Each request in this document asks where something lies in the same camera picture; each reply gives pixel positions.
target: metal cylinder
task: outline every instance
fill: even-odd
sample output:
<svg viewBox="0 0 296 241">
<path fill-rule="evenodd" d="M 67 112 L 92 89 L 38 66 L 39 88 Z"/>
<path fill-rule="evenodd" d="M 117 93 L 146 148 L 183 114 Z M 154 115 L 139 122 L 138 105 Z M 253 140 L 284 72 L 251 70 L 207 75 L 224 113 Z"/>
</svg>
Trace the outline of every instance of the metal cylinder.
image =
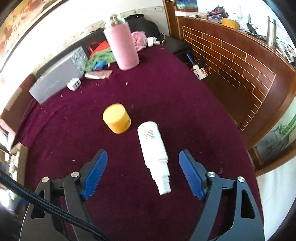
<svg viewBox="0 0 296 241">
<path fill-rule="evenodd" d="M 270 17 L 267 20 L 267 39 L 266 43 L 268 46 L 275 48 L 276 42 L 276 20 L 270 21 Z"/>
</svg>

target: black braided cable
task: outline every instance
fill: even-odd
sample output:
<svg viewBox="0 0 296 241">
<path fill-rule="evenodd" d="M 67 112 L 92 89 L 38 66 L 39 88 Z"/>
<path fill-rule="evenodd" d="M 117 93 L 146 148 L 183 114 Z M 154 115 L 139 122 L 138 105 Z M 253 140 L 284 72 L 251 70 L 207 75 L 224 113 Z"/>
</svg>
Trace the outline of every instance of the black braided cable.
<svg viewBox="0 0 296 241">
<path fill-rule="evenodd" d="M 24 186 L 20 185 L 16 181 L 14 181 L 11 177 L 7 176 L 3 171 L 0 170 L 0 183 L 2 183 L 6 188 L 31 203 L 35 207 L 58 217 L 72 225 L 75 225 L 87 232 L 98 236 L 102 241 L 109 241 L 109 239 L 99 230 L 96 226 L 66 212 L 65 210 L 53 205 L 47 200 L 39 197 L 33 192 L 30 192 Z"/>
</svg>

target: yellow jar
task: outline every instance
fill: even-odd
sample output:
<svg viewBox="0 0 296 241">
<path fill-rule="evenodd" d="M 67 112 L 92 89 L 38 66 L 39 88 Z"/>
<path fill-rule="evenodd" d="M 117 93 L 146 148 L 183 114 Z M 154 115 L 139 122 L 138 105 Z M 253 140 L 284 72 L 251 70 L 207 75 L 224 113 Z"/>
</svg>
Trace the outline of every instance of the yellow jar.
<svg viewBox="0 0 296 241">
<path fill-rule="evenodd" d="M 126 132 L 131 126 L 131 119 L 122 104 L 112 104 L 103 113 L 103 120 L 116 134 Z"/>
</svg>

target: blue gripper pad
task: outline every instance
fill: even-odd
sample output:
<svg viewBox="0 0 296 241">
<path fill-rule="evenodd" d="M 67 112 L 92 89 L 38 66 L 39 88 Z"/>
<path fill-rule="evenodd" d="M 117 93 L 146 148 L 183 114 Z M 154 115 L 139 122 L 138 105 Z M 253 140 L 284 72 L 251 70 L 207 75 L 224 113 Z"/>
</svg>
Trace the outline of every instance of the blue gripper pad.
<svg viewBox="0 0 296 241">
<path fill-rule="evenodd" d="M 196 162 L 188 150 L 183 150 L 179 154 L 179 164 L 187 179 L 194 196 L 202 200 L 208 190 L 207 170 L 204 166 Z"/>
<path fill-rule="evenodd" d="M 92 196 L 98 186 L 101 176 L 107 166 L 108 155 L 106 151 L 102 151 L 101 155 L 97 157 L 95 164 L 89 171 L 87 177 L 84 180 L 83 191 L 81 192 L 81 197 L 87 200 Z"/>
</svg>

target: pink thermos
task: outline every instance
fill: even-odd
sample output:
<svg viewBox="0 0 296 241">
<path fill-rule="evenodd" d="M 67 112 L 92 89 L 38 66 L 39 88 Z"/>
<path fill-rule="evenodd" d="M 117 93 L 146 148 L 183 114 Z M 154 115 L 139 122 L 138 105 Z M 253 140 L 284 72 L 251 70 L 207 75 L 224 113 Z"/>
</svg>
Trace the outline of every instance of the pink thermos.
<svg viewBox="0 0 296 241">
<path fill-rule="evenodd" d="M 106 22 L 104 34 L 121 70 L 132 69 L 140 63 L 131 29 L 120 14 L 112 15 L 110 22 Z"/>
</svg>

